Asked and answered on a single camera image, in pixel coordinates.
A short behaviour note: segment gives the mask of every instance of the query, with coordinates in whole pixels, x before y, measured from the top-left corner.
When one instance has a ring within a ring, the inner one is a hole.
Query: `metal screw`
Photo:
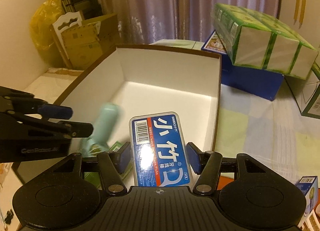
[[[211,187],[209,185],[201,184],[196,187],[196,190],[201,193],[205,193],[209,192],[211,190]]]
[[[109,186],[108,190],[111,191],[111,192],[118,193],[118,192],[123,191],[124,187],[121,186],[121,185],[118,185],[118,184],[114,184],[114,185]]]

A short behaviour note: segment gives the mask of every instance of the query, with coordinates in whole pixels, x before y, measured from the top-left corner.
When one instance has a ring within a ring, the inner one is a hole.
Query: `small blue box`
[[[221,84],[243,90],[270,101],[275,99],[284,80],[282,74],[232,65],[216,31],[213,31],[201,49],[222,55]]]
[[[179,117],[174,112],[130,120],[136,186],[171,187],[192,183]]]
[[[306,210],[301,219],[303,223],[318,202],[318,176],[303,176],[300,181],[296,183],[296,187],[302,191],[307,201]]]

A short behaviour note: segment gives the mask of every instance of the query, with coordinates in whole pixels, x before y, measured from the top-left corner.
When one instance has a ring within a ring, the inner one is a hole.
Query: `pastel tablecloth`
[[[181,40],[156,44],[194,49],[203,45]],[[247,153],[294,183],[301,176],[320,175],[320,119],[301,116],[285,81],[272,102],[221,85],[215,151],[224,157]]]

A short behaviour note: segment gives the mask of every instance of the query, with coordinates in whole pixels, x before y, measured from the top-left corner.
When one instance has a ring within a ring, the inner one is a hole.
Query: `white box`
[[[307,80],[286,77],[301,115],[320,119],[320,68],[315,62]]]
[[[70,106],[72,121],[94,123],[100,107],[113,102],[122,113],[109,143],[130,141],[134,116],[174,111],[185,142],[214,149],[220,100],[219,54],[155,45],[120,45],[85,70],[57,99]],[[71,150],[76,151],[74,139]],[[125,179],[134,186],[133,175]]]

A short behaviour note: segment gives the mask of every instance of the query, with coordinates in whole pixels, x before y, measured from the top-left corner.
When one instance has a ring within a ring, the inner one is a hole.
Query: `green tissue box pack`
[[[220,3],[212,18],[233,65],[307,78],[318,51],[288,25],[258,11]]]

